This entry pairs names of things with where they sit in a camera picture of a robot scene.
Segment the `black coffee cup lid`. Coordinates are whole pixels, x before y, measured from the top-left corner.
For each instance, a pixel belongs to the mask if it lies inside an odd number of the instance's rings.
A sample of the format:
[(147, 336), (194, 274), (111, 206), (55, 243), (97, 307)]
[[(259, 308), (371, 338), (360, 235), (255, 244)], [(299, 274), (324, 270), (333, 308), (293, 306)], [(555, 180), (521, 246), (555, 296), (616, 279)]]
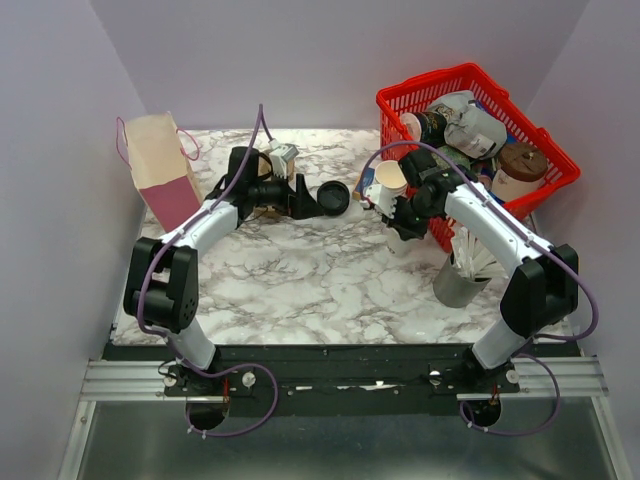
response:
[(323, 214), (329, 217), (340, 216), (346, 212), (350, 204), (350, 191), (340, 181), (328, 181), (323, 183), (316, 193), (317, 203), (322, 208)]

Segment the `white paper cup stack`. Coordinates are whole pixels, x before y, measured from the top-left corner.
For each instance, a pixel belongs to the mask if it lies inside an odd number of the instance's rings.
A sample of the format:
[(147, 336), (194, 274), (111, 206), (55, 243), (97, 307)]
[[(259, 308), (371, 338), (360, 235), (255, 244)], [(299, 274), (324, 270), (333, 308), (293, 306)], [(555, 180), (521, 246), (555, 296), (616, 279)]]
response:
[(402, 196), (406, 194), (408, 187), (399, 163), (394, 160), (382, 161), (376, 166), (374, 182), (382, 184), (395, 192), (402, 193)]

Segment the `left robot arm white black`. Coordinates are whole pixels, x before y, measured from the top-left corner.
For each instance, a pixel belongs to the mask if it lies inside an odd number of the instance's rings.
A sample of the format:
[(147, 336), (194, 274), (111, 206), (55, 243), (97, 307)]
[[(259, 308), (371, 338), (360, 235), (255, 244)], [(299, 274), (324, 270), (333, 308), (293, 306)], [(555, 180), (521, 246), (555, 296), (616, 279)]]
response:
[(304, 176), (287, 180), (258, 173), (264, 158), (255, 148), (235, 147), (227, 174), (201, 208), (158, 239), (139, 238), (133, 248), (123, 308), (143, 332), (165, 340), (191, 367), (187, 382), (201, 395), (214, 393), (222, 380), (212, 364), (216, 346), (195, 319), (199, 301), (198, 264), (218, 241), (237, 230), (256, 207), (305, 220), (323, 209), (309, 193)]

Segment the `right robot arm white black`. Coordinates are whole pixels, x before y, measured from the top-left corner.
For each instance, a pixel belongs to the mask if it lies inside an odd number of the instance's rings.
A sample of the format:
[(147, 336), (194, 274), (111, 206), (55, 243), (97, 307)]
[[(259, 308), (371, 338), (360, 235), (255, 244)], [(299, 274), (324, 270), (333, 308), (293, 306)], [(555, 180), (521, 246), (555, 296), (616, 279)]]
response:
[(427, 223), (449, 216), (473, 234), (503, 267), (509, 283), (500, 302), (500, 319), (470, 348), (460, 379), (480, 392), (541, 329), (578, 305), (578, 255), (555, 246), (521, 225), (500, 206), (472, 173), (457, 165), (441, 169), (436, 150), (424, 146), (399, 161), (374, 169), (364, 194), (400, 240), (421, 239)]

